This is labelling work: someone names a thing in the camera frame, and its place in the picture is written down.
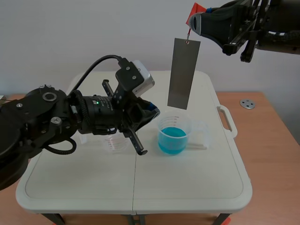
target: wooden table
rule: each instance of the wooden table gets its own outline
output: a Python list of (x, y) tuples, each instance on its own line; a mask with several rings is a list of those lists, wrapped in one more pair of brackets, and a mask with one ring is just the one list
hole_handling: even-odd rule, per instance
[[(221, 92), (219, 101), (231, 112), (238, 136), (235, 139), (248, 175), (253, 197), (230, 225), (298, 225), (300, 214), (300, 146), (268, 100), (259, 92)], [(253, 110), (239, 101), (249, 98)], [(15, 200), (16, 184), (0, 192), (0, 225), (50, 225), (46, 218), (25, 212)], [(147, 225), (210, 225), (215, 215), (156, 214)], [(64, 215), (68, 225), (126, 225), (117, 215)]]

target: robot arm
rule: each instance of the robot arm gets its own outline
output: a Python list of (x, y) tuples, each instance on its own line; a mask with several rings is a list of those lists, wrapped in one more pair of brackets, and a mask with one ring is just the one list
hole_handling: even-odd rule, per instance
[[(108, 80), (103, 80), (107, 97), (82, 96), (77, 90), (89, 72), (101, 61), (115, 58), (121, 69), (116, 78), (115, 92)], [(51, 85), (42, 85), (24, 98), (0, 108), (0, 190), (15, 183), (25, 172), (28, 159), (42, 149), (66, 155), (76, 149), (71, 136), (81, 134), (114, 134), (119, 130), (128, 137), (138, 155), (147, 153), (136, 131), (159, 115), (159, 110), (139, 96), (154, 86), (150, 73), (139, 62), (128, 62), (119, 56), (105, 56), (96, 61), (67, 96)], [(58, 150), (49, 145), (68, 141), (70, 150)]]
[(234, 0), (190, 17), (197, 34), (216, 42), (226, 55), (247, 42), (240, 59), (250, 62), (254, 49), (300, 54), (300, 0)]

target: metal plate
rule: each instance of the metal plate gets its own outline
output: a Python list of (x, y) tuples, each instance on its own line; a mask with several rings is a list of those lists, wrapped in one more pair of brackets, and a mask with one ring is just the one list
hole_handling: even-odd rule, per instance
[(200, 41), (175, 38), (168, 106), (187, 109)]
[(240, 101), (240, 105), (246, 109), (253, 109), (255, 107), (254, 101), (252, 101), (250, 99), (242, 99)]

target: table handle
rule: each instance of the table handle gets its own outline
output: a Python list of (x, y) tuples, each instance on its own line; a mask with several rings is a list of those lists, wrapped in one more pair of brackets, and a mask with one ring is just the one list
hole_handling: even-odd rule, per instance
[(232, 135), (233, 138), (235, 138), (238, 135), (238, 130), (237, 130), (235, 124), (234, 124), (233, 118), (232, 118), (229, 110), (223, 105), (217, 106), (217, 110), (219, 112), (223, 113), (223, 115), (225, 116), (227, 125), (228, 125), (228, 127), (231, 131), (231, 135)]

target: clear plastic cup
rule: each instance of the clear plastic cup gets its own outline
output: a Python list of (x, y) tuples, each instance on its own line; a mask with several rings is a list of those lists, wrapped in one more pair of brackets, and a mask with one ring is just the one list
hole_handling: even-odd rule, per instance
[(77, 136), (80, 140), (80, 145), (99, 146), (110, 153), (121, 153), (126, 150), (130, 144), (129, 138), (125, 138), (119, 131), (113, 135), (82, 135), (78, 132)]
[(119, 131), (113, 135), (102, 136), (101, 139), (104, 148), (112, 153), (123, 152), (130, 144), (129, 138), (124, 137)]
[(195, 130), (198, 131), (198, 134), (201, 133), (198, 139), (203, 148), (207, 149), (209, 146), (210, 136), (206, 124), (194, 121), (182, 112), (170, 111), (161, 114), (158, 117), (157, 127), (158, 145), (165, 153), (178, 154), (182, 152)]

